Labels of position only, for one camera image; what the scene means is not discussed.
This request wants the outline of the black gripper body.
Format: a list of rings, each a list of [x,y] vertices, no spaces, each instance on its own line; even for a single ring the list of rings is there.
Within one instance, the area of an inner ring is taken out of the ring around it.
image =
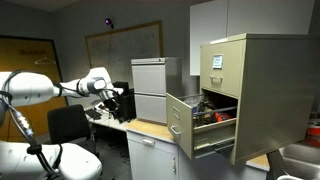
[[[114,108],[114,103],[118,103],[119,94],[113,89],[103,90],[99,93],[99,96],[104,105],[108,105],[109,107]]]

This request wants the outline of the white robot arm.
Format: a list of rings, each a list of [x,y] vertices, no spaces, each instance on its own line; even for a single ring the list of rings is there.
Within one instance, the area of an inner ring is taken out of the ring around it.
[[[98,157],[74,143],[38,143],[18,108],[61,96],[113,99],[122,93],[103,67],[92,68],[83,78],[57,84],[46,75],[26,70],[1,73],[1,113],[10,115],[25,138],[23,142],[0,142],[1,180],[97,180],[102,172]]]

